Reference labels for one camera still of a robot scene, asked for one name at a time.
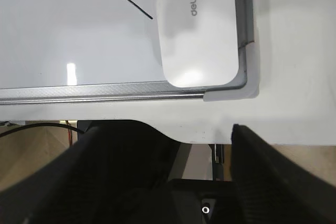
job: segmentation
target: red wire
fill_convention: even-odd
[[[69,146],[72,146],[72,132],[70,129],[68,129],[68,140],[69,140]]]

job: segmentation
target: whiteboard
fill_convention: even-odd
[[[126,0],[0,0],[0,89],[165,80],[157,28]]]

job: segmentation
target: white table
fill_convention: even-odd
[[[269,143],[336,144],[336,0],[254,0],[255,99],[0,106],[0,120],[133,119],[189,143],[229,143],[234,123]]]

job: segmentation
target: deli logo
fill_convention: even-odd
[[[197,0],[190,0],[190,7],[191,7],[191,15],[197,15]]]

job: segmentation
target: screw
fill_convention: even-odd
[[[202,212],[204,214],[208,214],[210,212],[210,205],[208,203],[205,203],[202,207]]]

